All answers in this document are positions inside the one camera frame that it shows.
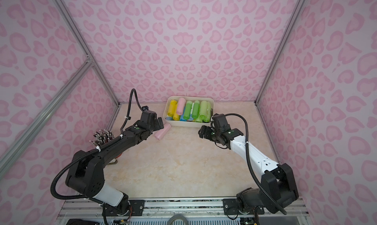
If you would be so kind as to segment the pink trash bag roll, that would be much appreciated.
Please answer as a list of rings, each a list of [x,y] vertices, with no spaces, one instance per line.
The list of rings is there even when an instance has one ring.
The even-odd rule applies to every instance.
[[[180,97],[178,102],[177,102],[177,106],[176,106],[177,107],[177,109],[176,109],[177,115],[179,115],[179,116],[183,115],[185,106],[186,106],[186,99],[183,98],[183,97]]]
[[[163,129],[160,129],[158,131],[155,131],[153,133],[153,136],[157,140],[162,140],[163,137],[166,135],[166,133],[171,129],[171,125],[169,123],[165,123]]]

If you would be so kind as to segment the light green roll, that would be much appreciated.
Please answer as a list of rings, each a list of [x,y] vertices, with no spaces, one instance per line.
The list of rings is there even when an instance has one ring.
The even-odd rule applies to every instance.
[[[202,123],[203,122],[202,118],[200,118],[200,117],[196,118],[194,121],[196,123]]]
[[[203,100],[200,102],[199,117],[204,122],[207,119],[208,102]]]
[[[211,120],[211,103],[210,102],[207,102],[207,111],[206,111],[206,115],[205,115],[205,119],[204,119],[204,122],[206,123],[209,123],[210,120]]]

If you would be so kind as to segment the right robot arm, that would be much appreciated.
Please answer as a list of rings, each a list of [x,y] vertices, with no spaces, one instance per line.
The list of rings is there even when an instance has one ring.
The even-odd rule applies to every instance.
[[[270,159],[254,145],[246,140],[246,136],[238,129],[214,129],[202,126],[199,137],[227,149],[244,159],[252,169],[252,178],[256,180],[256,188],[247,188],[236,195],[236,209],[242,214],[249,214],[259,209],[260,214],[267,209],[276,214],[286,215],[286,207],[298,199],[293,170],[287,164],[279,164]]]

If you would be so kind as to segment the yellow trash bag roll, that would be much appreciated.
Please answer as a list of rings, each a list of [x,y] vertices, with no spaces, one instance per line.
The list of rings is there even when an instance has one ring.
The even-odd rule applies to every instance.
[[[172,119],[174,121],[179,121],[180,120],[180,115],[177,113],[177,106],[175,106],[175,110],[174,110],[174,114],[173,114]]]
[[[177,105],[177,101],[176,100],[171,100],[170,103],[169,103],[169,107],[168,107],[168,110],[167,110],[167,116],[169,117],[173,117],[175,112],[176,112],[176,105]]]

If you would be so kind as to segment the light green roll front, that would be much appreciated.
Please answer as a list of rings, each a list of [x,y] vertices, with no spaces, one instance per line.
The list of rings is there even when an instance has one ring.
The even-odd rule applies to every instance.
[[[202,123],[203,122],[202,118],[200,118],[200,117],[196,118],[194,121],[196,123]]]

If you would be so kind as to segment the green trash bag roll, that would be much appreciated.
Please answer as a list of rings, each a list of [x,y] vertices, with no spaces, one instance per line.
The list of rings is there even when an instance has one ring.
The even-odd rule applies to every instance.
[[[194,103],[193,103],[193,109],[192,109],[192,118],[195,120],[199,117],[199,108],[200,108],[200,101],[199,100],[196,100]]]
[[[183,119],[187,120],[190,118],[190,112],[192,107],[192,101],[188,100],[186,101],[184,113],[183,113]]]

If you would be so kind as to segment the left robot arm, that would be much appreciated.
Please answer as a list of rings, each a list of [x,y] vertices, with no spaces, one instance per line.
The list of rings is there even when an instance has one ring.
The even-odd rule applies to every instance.
[[[164,128],[163,119],[153,111],[142,112],[140,120],[121,131],[120,135],[94,150],[75,153],[68,169],[66,185],[85,198],[105,203],[123,213],[129,210],[128,196],[109,186],[105,181],[104,168],[124,151],[147,140],[153,132]]]

